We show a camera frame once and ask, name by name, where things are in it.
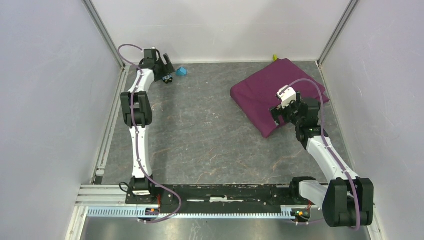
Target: wire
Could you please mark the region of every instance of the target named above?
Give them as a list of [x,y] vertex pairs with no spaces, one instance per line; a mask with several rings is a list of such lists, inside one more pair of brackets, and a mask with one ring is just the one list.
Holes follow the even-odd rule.
[[312,202],[310,200],[308,200],[308,201],[309,201],[309,203],[307,204],[306,211],[309,211],[312,207]]
[[345,166],[342,164],[342,161],[337,157],[336,153],[333,151],[333,149],[329,146],[329,143],[327,142],[326,137],[324,136],[324,123],[325,123],[325,119],[324,119],[324,101],[323,101],[323,94],[320,91],[320,88],[318,87],[318,85],[312,81],[311,79],[307,79],[307,78],[301,78],[301,79],[297,79],[296,81],[290,83],[284,90],[286,91],[288,88],[290,88],[291,86],[299,83],[299,82],[309,82],[311,84],[313,84],[316,88],[316,90],[318,91],[319,94],[319,101],[321,103],[321,138],[322,141],[324,142],[326,149],[330,152],[331,156],[334,158],[334,160],[337,162],[337,164],[340,166],[341,170],[344,172],[344,174],[346,175],[349,183],[350,183],[350,187],[352,188],[352,192],[353,192],[353,200],[355,202],[355,213],[356,213],[356,226],[353,228],[355,231],[358,231],[359,228],[361,227],[361,215],[360,215],[360,210],[359,210],[359,201],[358,201],[358,193],[357,193],[357,189],[355,188],[355,184],[354,181],[352,180],[351,175],[348,173],[348,171],[346,170]]
[[310,219],[310,218],[306,218],[306,217],[304,217],[304,216],[302,216],[302,215],[300,215],[300,216],[299,216],[299,218],[304,219],[304,220],[306,220],[306,221],[309,221],[309,219]]
[[298,222],[298,221],[292,221],[292,220],[290,220],[290,221],[289,221],[289,223],[296,224],[296,226],[297,226],[297,225],[307,226],[307,225],[309,225],[309,224],[317,224],[317,223],[320,223],[320,222],[322,222],[323,220],[324,220],[324,218],[321,218],[321,219],[318,219],[318,220],[313,220],[313,221],[307,221],[307,222]]
[[122,188],[121,184],[125,185],[125,186],[129,189],[129,188],[130,188],[130,186],[128,185],[128,183],[126,183],[126,182],[124,182],[124,181],[122,181],[122,182],[120,182],[120,183],[119,183],[119,189],[120,189],[122,192],[124,192],[124,193],[128,193],[128,191],[125,191],[125,190]]
[[305,219],[305,220],[308,220],[308,221],[312,218],[312,210],[311,210],[312,202],[311,202],[311,201],[309,201],[309,203],[310,203],[310,205],[309,205],[308,209],[306,210],[306,213],[308,213],[308,212],[309,212],[309,216],[308,216],[308,217],[304,217],[303,215],[300,215],[300,216],[299,216],[299,217],[301,217],[301,218],[303,218],[303,219]]
[[122,54],[121,54],[121,48],[122,47],[125,47],[125,46],[134,47],[136,49],[139,49],[142,52],[143,52],[143,49],[141,47],[139,47],[139,46],[136,46],[134,44],[128,44],[128,43],[127,44],[122,44],[121,46],[118,47],[118,54],[119,54],[120,58],[122,60],[124,60],[125,62],[127,62],[128,64],[130,64],[131,66],[137,68],[140,71],[140,73],[141,73],[140,76],[138,77],[138,79],[136,80],[134,90],[131,92],[131,97],[130,97],[131,120],[132,120],[132,125],[135,128],[135,154],[136,154],[136,157],[137,157],[138,166],[140,167],[140,169],[143,172],[144,176],[150,182],[152,182],[153,184],[159,186],[160,188],[164,189],[165,191],[170,192],[171,194],[173,194],[178,199],[178,207],[172,213],[170,213],[170,214],[168,214],[168,215],[166,215],[166,216],[164,216],[164,217],[162,217],[160,219],[156,219],[156,220],[153,220],[153,221],[144,221],[145,224],[155,224],[155,223],[160,223],[160,222],[166,221],[170,217],[172,217],[173,215],[175,215],[176,213],[178,213],[178,211],[181,209],[181,206],[183,204],[183,200],[181,199],[180,195],[178,195],[178,193],[176,193],[175,191],[173,191],[173,190],[167,188],[166,186],[158,183],[157,181],[153,180],[153,178],[151,178],[147,174],[147,172],[144,170],[144,167],[142,166],[142,163],[141,163],[142,160],[140,158],[140,150],[139,150],[139,138],[138,138],[138,136],[139,136],[139,128],[137,127],[136,118],[134,116],[134,94],[136,93],[136,91],[138,89],[138,86],[140,84],[140,81],[142,80],[143,70],[139,66],[137,66],[134,63],[128,61],[125,57],[122,56]]
[[155,48],[155,50],[156,50],[156,52],[157,52],[157,55],[159,55],[159,59],[162,59],[161,52],[160,52],[159,50],[157,50],[156,48]]

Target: blue toy block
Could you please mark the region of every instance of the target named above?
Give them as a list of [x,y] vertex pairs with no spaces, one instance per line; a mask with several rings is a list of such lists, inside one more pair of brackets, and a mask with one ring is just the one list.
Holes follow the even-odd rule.
[[187,69],[185,69],[184,67],[180,67],[176,70],[175,74],[177,76],[185,76],[187,75]]

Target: purple cloth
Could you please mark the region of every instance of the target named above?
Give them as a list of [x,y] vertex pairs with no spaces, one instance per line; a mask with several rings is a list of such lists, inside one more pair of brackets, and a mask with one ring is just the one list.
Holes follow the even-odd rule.
[[[280,117],[281,124],[276,126],[269,112],[271,107],[281,103],[276,97],[277,91],[298,79],[310,79],[318,85],[321,93],[326,91],[324,86],[316,82],[293,62],[288,59],[278,59],[234,85],[230,90],[230,95],[252,124],[260,131],[262,137],[268,138],[275,129],[286,124]],[[299,91],[303,98],[320,99],[316,88],[309,82],[299,82],[292,87],[295,91]],[[324,103],[330,101],[325,95],[322,95],[322,97]]]

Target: purple cable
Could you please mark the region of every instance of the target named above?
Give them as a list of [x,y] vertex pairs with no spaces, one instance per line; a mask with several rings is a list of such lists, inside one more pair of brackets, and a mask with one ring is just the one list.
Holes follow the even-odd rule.
[[173,211],[169,215],[166,215],[166,216],[164,216],[164,217],[162,217],[160,219],[154,220],[154,221],[144,221],[145,224],[156,224],[156,223],[160,223],[160,222],[163,222],[165,220],[168,220],[170,217],[172,217],[172,215],[178,213],[178,211],[181,209],[181,205],[183,204],[183,200],[181,199],[180,195],[178,195],[175,191],[167,188],[166,186],[158,183],[157,181],[153,180],[153,178],[151,178],[150,176],[148,176],[147,172],[144,170],[144,168],[142,166],[141,158],[140,158],[140,153],[139,153],[139,138],[138,138],[138,136],[139,136],[139,129],[138,129],[137,124],[136,124],[136,118],[134,117],[134,94],[136,93],[137,87],[139,86],[140,81],[143,78],[143,71],[142,71],[142,69],[139,66],[137,66],[134,63],[128,61],[125,57],[123,57],[121,55],[121,48],[122,47],[125,47],[125,46],[134,47],[136,49],[139,49],[142,52],[143,52],[143,49],[141,47],[136,46],[136,45],[133,45],[133,44],[122,44],[121,46],[118,47],[118,54],[119,54],[120,58],[123,59],[128,64],[130,64],[131,66],[136,67],[140,71],[140,73],[141,73],[140,77],[136,81],[136,84],[135,84],[136,87],[134,87],[134,90],[131,92],[131,97],[130,97],[131,120],[132,120],[132,125],[135,128],[135,153],[136,153],[136,156],[137,156],[138,166],[140,167],[140,169],[143,172],[144,176],[150,182],[152,182],[155,185],[159,186],[160,188],[162,188],[162,189],[164,189],[164,190],[172,193],[178,199],[178,207],[176,208],[175,211]]
[[336,153],[333,151],[333,149],[329,146],[329,143],[327,142],[326,137],[324,136],[324,101],[323,101],[323,94],[320,91],[320,88],[318,87],[318,85],[312,81],[311,79],[307,79],[307,78],[301,78],[298,79],[292,83],[290,83],[290,85],[288,85],[284,90],[287,90],[288,88],[290,88],[291,86],[299,83],[299,82],[309,82],[311,84],[313,84],[316,88],[316,90],[318,91],[319,94],[319,101],[321,102],[321,138],[322,141],[324,142],[326,149],[328,149],[328,151],[330,152],[331,156],[334,158],[334,160],[338,163],[338,165],[340,166],[341,170],[344,171],[344,174],[346,175],[347,179],[349,180],[350,183],[350,187],[352,188],[353,191],[353,200],[355,202],[355,212],[356,212],[356,226],[353,228],[353,230],[358,231],[359,228],[361,227],[361,215],[360,215],[360,210],[359,210],[359,201],[358,201],[358,193],[357,193],[357,189],[355,187],[354,181],[352,180],[351,175],[346,171],[345,166],[342,164],[342,161],[340,161],[340,159],[337,157]]

